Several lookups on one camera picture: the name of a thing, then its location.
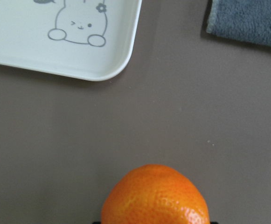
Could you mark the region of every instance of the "towel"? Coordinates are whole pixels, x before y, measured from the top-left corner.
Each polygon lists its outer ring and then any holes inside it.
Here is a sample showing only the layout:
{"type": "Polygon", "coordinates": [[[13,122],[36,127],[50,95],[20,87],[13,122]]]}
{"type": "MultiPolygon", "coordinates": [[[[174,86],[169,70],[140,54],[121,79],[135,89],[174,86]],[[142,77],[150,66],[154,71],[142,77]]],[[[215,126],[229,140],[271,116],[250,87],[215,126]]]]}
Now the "towel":
{"type": "Polygon", "coordinates": [[[271,0],[212,0],[206,31],[271,47],[271,0]]]}

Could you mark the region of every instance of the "towel edge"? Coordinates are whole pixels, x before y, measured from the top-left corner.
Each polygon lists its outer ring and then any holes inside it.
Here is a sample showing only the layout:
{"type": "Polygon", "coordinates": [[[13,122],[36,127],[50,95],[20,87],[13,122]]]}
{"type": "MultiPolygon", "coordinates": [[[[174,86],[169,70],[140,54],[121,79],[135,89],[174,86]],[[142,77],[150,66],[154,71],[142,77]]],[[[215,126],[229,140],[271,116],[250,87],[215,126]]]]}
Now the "towel edge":
{"type": "Polygon", "coordinates": [[[212,0],[212,7],[211,7],[211,12],[208,18],[208,26],[206,29],[207,33],[212,33],[216,24],[216,19],[217,19],[217,11],[218,11],[218,6],[219,6],[220,0],[212,0]]]}

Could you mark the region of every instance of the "gray tabletop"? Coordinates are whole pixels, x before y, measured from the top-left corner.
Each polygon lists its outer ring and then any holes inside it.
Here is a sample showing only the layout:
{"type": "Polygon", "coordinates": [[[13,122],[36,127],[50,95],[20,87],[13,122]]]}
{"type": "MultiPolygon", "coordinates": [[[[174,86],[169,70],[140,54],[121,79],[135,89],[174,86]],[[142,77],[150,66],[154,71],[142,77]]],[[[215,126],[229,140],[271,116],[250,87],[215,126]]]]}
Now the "gray tabletop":
{"type": "Polygon", "coordinates": [[[271,49],[207,35],[207,7],[143,1],[104,82],[0,66],[0,224],[91,224],[147,163],[187,176],[219,224],[271,223],[271,49]]]}

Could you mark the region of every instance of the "plate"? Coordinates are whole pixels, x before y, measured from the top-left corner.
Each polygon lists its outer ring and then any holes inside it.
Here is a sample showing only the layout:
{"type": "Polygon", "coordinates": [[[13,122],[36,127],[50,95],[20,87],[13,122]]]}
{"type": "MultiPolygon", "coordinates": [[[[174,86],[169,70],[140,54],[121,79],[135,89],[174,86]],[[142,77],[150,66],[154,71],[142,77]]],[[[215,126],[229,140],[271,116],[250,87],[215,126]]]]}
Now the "plate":
{"type": "Polygon", "coordinates": [[[142,0],[0,0],[0,64],[103,81],[128,64],[142,0]]]}

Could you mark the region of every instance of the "gray towel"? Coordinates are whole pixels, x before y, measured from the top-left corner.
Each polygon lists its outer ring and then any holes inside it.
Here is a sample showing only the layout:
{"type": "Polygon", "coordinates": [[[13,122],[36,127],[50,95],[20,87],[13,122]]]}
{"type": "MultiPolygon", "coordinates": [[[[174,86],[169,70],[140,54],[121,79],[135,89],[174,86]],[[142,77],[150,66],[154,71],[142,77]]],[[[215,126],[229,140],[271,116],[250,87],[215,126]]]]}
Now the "gray towel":
{"type": "Polygon", "coordinates": [[[271,0],[212,0],[207,33],[271,46],[271,0]]]}

